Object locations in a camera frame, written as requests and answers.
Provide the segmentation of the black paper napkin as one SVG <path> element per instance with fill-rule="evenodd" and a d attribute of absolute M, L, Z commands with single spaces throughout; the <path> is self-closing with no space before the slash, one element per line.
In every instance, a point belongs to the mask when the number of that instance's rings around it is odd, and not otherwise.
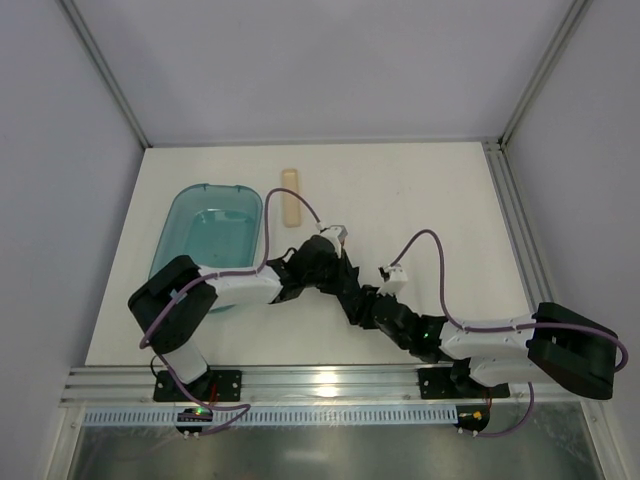
<path fill-rule="evenodd" d="M 344 252 L 337 260 L 328 280 L 318 286 L 321 293 L 334 296 L 349 324 L 365 330 L 375 328 L 370 316 L 374 287 L 359 283 L 359 268 L 354 267 Z"/>

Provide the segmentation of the beige cutlery case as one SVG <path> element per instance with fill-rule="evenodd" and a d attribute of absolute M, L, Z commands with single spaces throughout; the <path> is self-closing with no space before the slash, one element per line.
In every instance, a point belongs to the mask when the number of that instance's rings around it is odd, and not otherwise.
<path fill-rule="evenodd" d="M 281 172 L 282 222 L 286 228 L 298 228 L 302 225 L 301 201 L 299 193 L 299 173 L 295 168 L 287 168 Z"/>

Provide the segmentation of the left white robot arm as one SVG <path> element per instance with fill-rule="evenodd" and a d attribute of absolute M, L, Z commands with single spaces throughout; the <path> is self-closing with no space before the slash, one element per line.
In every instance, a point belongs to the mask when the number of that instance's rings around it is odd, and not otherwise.
<path fill-rule="evenodd" d="M 341 229 L 328 228 L 289 258 L 274 258 L 254 269 L 215 269 L 188 255 L 174 258 L 127 302 L 143 332 L 140 347 L 152 349 L 176 383 L 188 386 L 201 380 L 209 367 L 192 336 L 209 312 L 288 302 L 331 281 L 344 258 L 344 237 Z"/>

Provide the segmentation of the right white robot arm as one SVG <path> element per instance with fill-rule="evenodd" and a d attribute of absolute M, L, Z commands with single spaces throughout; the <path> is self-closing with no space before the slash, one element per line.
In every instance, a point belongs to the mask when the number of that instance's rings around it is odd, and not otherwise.
<path fill-rule="evenodd" d="M 422 362 L 451 362 L 451 380 L 464 393 L 507 383 L 556 383 L 584 398 L 609 400 L 627 358 L 615 332 L 553 302 L 511 319 L 452 322 L 420 315 L 365 286 L 350 322 L 381 331 Z"/>

